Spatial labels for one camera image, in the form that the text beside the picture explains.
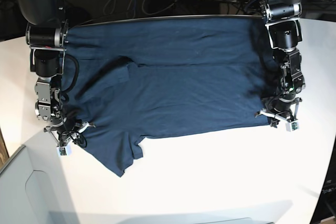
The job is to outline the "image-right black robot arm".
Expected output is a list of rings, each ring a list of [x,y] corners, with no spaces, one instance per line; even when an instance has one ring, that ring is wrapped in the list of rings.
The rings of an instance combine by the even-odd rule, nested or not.
[[[278,67],[277,87],[273,94],[261,98],[264,108],[256,116],[266,116],[271,127],[284,122],[287,131],[293,132],[299,128],[297,113],[302,99],[298,94],[306,87],[297,48],[302,41],[301,0],[259,0],[259,6]]]

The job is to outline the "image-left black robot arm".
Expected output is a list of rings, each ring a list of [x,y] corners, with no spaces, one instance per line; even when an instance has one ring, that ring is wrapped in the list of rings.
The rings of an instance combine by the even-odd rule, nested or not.
[[[17,0],[28,21],[26,43],[30,48],[29,66],[38,79],[35,84],[38,119],[48,123],[45,132],[55,139],[61,154],[70,143],[85,148],[83,131],[90,123],[76,118],[77,110],[67,111],[68,92],[79,75],[77,59],[66,53],[68,33],[63,0]]]

